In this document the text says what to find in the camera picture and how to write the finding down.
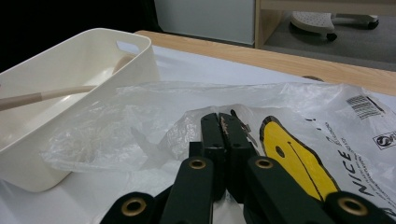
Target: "wooden tabletop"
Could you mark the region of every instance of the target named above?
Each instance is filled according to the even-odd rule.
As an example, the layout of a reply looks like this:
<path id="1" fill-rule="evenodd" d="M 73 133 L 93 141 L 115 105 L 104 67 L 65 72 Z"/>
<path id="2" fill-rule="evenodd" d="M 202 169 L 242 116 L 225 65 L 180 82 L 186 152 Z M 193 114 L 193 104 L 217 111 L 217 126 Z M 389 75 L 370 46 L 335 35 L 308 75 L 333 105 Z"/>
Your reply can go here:
<path id="1" fill-rule="evenodd" d="M 396 72 L 333 63 L 261 49 L 239 47 L 218 42 L 138 31 L 151 39 L 155 46 L 201 54 L 236 63 L 267 68 L 299 77 L 318 77 L 329 83 L 347 83 L 396 96 Z"/>

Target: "dark background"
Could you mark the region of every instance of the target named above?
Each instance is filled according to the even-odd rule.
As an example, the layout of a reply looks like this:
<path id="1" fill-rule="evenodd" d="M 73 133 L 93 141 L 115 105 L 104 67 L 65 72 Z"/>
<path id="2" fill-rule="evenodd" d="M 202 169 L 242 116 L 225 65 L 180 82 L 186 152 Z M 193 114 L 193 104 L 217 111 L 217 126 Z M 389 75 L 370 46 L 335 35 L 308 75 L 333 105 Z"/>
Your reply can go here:
<path id="1" fill-rule="evenodd" d="M 153 0 L 29 1 L 0 6 L 0 73 L 92 28 L 162 32 Z"/>

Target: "plastic wrap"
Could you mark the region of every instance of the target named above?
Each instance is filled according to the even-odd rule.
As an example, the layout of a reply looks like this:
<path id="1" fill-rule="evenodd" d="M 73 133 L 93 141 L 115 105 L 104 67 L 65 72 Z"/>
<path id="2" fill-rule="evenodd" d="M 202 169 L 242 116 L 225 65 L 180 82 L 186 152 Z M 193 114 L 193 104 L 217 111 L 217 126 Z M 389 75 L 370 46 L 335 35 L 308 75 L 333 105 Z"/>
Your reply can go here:
<path id="1" fill-rule="evenodd" d="M 301 153 L 320 166 L 306 164 L 322 170 L 314 175 L 327 174 L 323 185 L 332 185 L 319 199 L 332 190 L 351 191 L 396 217 L 396 115 L 369 91 L 345 84 L 155 82 L 120 88 L 59 127 L 41 156 L 75 172 L 161 170 L 188 157 L 189 142 L 200 141 L 202 116 L 231 109 L 249 124 L 262 155 L 273 153 L 262 140 L 273 137 L 263 132 L 271 122 L 290 137 L 288 144 L 309 149 Z"/>

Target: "brass grommet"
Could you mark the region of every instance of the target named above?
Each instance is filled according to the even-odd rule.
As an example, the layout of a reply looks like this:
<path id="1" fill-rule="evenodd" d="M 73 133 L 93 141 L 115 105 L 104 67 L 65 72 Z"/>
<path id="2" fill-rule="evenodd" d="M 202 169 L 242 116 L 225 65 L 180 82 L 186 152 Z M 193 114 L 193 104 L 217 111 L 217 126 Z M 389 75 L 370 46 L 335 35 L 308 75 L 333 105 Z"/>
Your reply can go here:
<path id="1" fill-rule="evenodd" d="M 262 169 L 269 169 L 272 168 L 274 166 L 273 163 L 271 163 L 270 161 L 266 160 L 266 159 L 259 159 L 256 160 L 256 165 Z"/>
<path id="2" fill-rule="evenodd" d="M 129 209 L 128 206 L 134 203 L 135 208 Z M 121 212 L 127 217 L 134 217 L 146 209 L 146 202 L 142 198 L 131 198 L 122 204 Z"/>
<path id="3" fill-rule="evenodd" d="M 337 202 L 342 209 L 352 215 L 362 217 L 366 216 L 369 213 L 367 207 L 356 199 L 344 197 L 338 199 Z M 348 205 L 349 203 L 354 203 L 356 206 L 351 207 L 350 205 Z"/>
<path id="4" fill-rule="evenodd" d="M 192 160 L 189 162 L 189 166 L 196 170 L 204 169 L 206 167 L 206 162 L 201 160 Z"/>

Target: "white storage bin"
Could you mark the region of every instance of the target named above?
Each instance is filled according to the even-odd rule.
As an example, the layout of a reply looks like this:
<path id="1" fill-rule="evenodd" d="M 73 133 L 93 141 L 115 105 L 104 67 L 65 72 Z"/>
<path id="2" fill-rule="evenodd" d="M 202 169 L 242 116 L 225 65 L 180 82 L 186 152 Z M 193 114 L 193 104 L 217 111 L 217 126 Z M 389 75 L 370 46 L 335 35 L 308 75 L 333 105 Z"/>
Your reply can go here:
<path id="1" fill-rule="evenodd" d="M 113 70 L 128 54 L 134 58 Z M 88 93 L 0 111 L 0 178 L 28 191 L 50 189 L 69 172 L 49 167 L 39 151 L 62 120 L 112 95 L 117 87 L 159 80 L 151 41 L 109 29 L 76 35 L 0 74 L 0 99 L 94 85 Z"/>

